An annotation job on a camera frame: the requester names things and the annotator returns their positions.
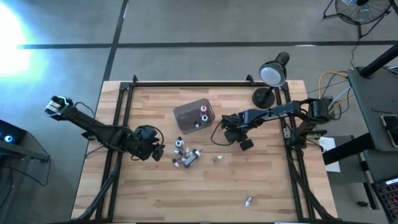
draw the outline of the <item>electric fan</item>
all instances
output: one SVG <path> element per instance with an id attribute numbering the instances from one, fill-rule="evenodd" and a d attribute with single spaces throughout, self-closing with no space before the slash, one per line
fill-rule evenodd
<path id="1" fill-rule="evenodd" d="M 336 14 L 326 15 L 326 11 L 336 2 Z M 323 18 L 338 16 L 342 21 L 356 25 L 359 38 L 368 35 L 374 27 L 390 13 L 391 3 L 389 0 L 331 0 L 323 12 Z M 377 21 L 369 31 L 362 35 L 361 25 Z"/>

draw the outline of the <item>desk lamp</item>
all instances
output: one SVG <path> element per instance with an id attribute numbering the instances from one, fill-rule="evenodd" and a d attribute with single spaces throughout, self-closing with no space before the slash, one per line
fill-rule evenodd
<path id="1" fill-rule="evenodd" d="M 286 82 L 286 64 L 289 61 L 289 54 L 280 53 L 275 60 L 266 62 L 260 67 L 261 80 L 269 85 L 269 88 L 258 88 L 252 95 L 253 103 L 262 109 L 270 108 L 275 102 L 275 95 L 272 90 L 280 87 Z"/>

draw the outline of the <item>bottle cap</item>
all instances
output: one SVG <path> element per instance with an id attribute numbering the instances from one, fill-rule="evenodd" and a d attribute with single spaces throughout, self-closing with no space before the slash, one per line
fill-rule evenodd
<path id="1" fill-rule="evenodd" d="M 177 140 L 177 141 L 175 142 L 175 146 L 181 147 L 181 146 L 182 146 L 182 141 L 181 141 L 181 140 Z"/>

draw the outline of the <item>concrete floor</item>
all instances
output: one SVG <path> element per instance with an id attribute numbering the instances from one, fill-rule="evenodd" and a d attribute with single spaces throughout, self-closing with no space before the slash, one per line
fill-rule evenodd
<path id="1" fill-rule="evenodd" d="M 339 18 L 322 20 L 327 3 L 326 0 L 130 0 L 119 42 L 356 40 L 355 26 Z M 41 187 L 25 179 L 7 223 L 61 222 L 70 218 L 87 141 L 76 126 L 46 117 L 44 108 L 52 95 L 68 96 L 96 108 L 109 55 L 109 49 L 15 50 L 12 45 L 110 44 L 121 5 L 122 0 L 0 2 L 0 28 L 6 30 L 0 35 L 0 48 L 4 49 L 0 51 L 1 119 L 30 131 L 52 158 L 48 186 Z M 397 22 L 397 15 L 389 14 L 363 40 L 396 40 L 398 30 L 391 27 Z M 286 51 L 290 54 L 288 79 L 304 80 L 310 91 L 317 88 L 318 77 L 323 72 L 351 68 L 353 47 L 118 49 L 110 80 L 130 80 L 133 74 L 139 80 L 242 80 L 247 74 L 256 77 L 262 63 Z M 354 64 L 366 65 L 389 47 L 359 46 Z M 327 95 L 337 96 L 347 86 L 348 83 L 333 86 Z M 323 128 L 330 136 L 359 136 L 366 132 L 359 114 L 358 104 L 352 98 L 349 111 Z M 35 175 L 44 179 L 45 168 L 40 171 Z M 340 218 L 386 223 L 382 211 L 356 207 L 355 201 L 365 200 L 361 186 L 333 182 L 331 186 Z"/>

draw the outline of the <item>fan stand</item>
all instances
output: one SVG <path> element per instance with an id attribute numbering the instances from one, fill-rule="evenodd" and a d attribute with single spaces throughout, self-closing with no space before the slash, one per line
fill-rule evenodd
<path id="1" fill-rule="evenodd" d="M 379 24 L 379 22 L 380 22 L 386 15 L 390 14 L 390 11 L 387 9 L 387 10 L 385 11 L 385 13 L 377 20 L 377 22 L 368 30 L 368 32 L 365 33 L 365 34 L 362 34 L 361 24 L 358 23 L 357 21 L 352 20 L 350 17 L 348 17 L 348 16 L 346 16 L 346 15 L 344 15 L 344 14 L 339 14 L 339 13 L 332 14 L 332 15 L 326 15 L 326 11 L 329 9 L 329 7 L 330 7 L 330 5 L 332 4 L 333 1 L 334 1 L 334 0 L 331 0 L 331 1 L 329 2 L 328 6 L 326 7 L 325 11 L 323 11 L 323 18 L 326 19 L 326 18 L 329 18 L 329 17 L 343 16 L 343 17 L 345 17 L 345 18 L 347 18 L 347 19 L 353 21 L 354 24 L 356 25 L 356 27 L 358 28 L 358 38 L 359 38 L 359 39 L 362 38 L 362 37 L 364 37 L 364 36 L 366 36 L 366 35 L 368 35 L 368 34 Z"/>

